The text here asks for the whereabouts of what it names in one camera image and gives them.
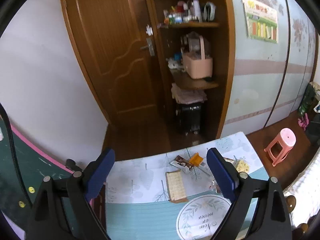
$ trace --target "yellow magnet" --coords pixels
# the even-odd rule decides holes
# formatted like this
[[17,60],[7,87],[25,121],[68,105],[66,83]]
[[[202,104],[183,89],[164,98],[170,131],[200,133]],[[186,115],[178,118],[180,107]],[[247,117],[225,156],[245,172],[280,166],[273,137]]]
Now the yellow magnet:
[[22,201],[19,201],[19,206],[20,206],[20,207],[25,207],[25,206],[26,206],[26,204],[25,204],[25,203],[23,203]]
[[34,187],[29,187],[28,190],[29,190],[30,193],[35,193],[36,192]]

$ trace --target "poster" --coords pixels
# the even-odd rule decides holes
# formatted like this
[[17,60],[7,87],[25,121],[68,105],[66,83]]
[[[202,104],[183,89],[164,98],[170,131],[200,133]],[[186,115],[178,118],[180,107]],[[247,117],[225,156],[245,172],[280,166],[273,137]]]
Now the poster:
[[270,6],[257,0],[242,0],[248,36],[252,39],[278,43],[278,15]]

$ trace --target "pink basket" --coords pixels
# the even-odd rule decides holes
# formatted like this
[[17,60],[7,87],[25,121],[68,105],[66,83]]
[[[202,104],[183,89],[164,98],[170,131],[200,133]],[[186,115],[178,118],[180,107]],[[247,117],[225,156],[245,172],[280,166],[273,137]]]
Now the pink basket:
[[212,76],[212,58],[205,58],[203,37],[200,38],[201,58],[191,51],[182,54],[184,70],[187,71],[192,79],[200,79]]

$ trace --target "chalkboard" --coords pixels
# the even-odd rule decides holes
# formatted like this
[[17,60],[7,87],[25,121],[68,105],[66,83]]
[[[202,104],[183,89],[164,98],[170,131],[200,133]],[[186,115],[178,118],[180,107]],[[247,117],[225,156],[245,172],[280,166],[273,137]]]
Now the chalkboard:
[[[4,135],[4,139],[0,141],[0,208],[16,225],[26,231],[31,208],[19,186],[11,157],[8,134],[1,118],[0,128]],[[14,127],[12,130],[22,179],[33,203],[45,176],[63,179],[69,177],[71,171],[32,145]],[[29,187],[33,187],[35,192],[31,193]],[[25,207],[21,207],[19,202],[23,202]],[[72,233],[77,236],[77,224],[68,198],[64,198],[63,203]]]

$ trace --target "black suitcase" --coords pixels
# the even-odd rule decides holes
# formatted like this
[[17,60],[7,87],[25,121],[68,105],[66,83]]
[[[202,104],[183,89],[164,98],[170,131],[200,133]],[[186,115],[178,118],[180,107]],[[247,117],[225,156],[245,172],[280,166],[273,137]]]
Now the black suitcase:
[[198,134],[200,132],[202,102],[189,105],[177,104],[176,116],[180,128],[185,135],[189,132]]

